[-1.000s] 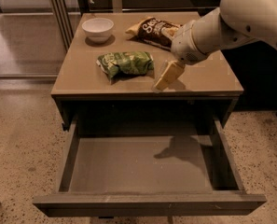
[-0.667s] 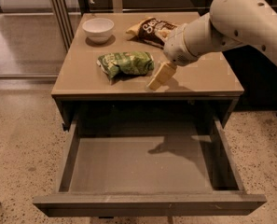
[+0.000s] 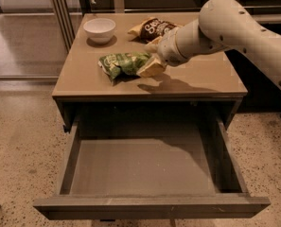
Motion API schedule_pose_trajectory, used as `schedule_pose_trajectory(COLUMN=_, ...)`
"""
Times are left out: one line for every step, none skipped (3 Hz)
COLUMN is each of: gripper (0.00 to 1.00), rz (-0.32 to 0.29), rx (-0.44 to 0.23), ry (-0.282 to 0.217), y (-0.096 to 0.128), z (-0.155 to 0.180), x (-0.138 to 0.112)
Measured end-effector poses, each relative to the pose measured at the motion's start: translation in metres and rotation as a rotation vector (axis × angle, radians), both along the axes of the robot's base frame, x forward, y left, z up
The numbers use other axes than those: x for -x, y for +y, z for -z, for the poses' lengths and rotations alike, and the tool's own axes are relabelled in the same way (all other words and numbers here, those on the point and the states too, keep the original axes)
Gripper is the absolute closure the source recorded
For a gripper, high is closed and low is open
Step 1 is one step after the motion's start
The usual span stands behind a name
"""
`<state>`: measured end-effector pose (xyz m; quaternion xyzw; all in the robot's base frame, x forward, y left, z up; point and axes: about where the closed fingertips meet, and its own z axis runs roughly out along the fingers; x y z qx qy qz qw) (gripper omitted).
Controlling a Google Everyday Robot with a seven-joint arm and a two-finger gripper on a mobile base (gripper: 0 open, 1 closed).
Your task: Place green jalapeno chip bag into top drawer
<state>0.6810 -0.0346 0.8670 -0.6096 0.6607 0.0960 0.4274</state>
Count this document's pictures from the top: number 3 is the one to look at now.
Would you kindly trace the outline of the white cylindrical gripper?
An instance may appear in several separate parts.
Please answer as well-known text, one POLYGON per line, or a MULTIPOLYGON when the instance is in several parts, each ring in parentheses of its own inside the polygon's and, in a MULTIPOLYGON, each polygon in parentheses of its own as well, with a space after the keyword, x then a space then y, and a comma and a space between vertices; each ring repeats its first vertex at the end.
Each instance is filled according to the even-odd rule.
POLYGON ((185 46, 186 31, 183 27, 175 27, 163 37, 159 36, 144 46, 148 53, 156 53, 136 73, 141 78, 150 78, 163 73, 167 65, 179 66, 190 60, 190 56, 184 55, 181 48, 185 46))

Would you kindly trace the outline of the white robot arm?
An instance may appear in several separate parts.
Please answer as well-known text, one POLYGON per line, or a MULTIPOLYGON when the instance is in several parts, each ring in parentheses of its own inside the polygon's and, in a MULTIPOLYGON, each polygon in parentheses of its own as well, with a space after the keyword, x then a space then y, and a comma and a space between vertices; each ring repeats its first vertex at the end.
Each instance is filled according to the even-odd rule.
POLYGON ((281 35, 260 25, 236 0, 209 0, 196 20, 148 44, 153 57, 137 75, 153 77, 168 66, 224 49, 241 53, 281 90, 281 35))

